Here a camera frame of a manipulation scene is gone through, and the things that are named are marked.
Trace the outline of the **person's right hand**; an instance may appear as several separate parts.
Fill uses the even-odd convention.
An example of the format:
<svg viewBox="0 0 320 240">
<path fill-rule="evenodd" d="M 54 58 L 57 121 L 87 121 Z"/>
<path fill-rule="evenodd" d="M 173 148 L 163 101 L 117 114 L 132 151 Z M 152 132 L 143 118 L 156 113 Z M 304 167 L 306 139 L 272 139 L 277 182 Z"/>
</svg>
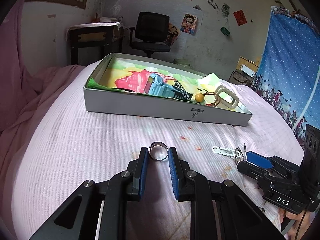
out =
<svg viewBox="0 0 320 240">
<path fill-rule="evenodd" d="M 297 239 L 303 238 L 303 236 L 307 232 L 308 228 L 310 227 L 311 223 L 313 222 L 316 216 L 315 213 L 311 213 L 310 211 L 306 212 L 304 218 L 303 215 L 304 211 L 302 211 L 298 215 L 295 215 L 293 213 L 290 213 L 289 211 L 279 209 L 279 218 L 281 223 L 283 222 L 284 218 L 292 219 L 295 221 L 293 226 L 291 226 L 291 228 L 287 232 L 287 234 L 285 234 L 286 239 L 295 239 L 297 232 Z"/>
</svg>

